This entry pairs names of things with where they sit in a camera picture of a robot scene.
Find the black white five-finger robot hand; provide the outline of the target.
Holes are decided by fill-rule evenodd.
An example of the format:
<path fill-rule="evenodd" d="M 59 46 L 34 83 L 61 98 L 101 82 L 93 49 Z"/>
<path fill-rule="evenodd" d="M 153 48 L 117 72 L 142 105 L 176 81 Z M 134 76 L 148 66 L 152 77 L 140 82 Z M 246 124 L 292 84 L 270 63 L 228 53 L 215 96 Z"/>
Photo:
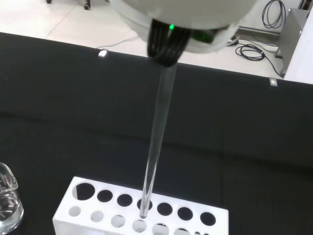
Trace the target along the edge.
<path fill-rule="evenodd" d="M 147 55 L 170 67 L 184 51 L 212 53 L 227 46 L 254 0 L 112 0 L 123 21 L 147 42 Z"/>

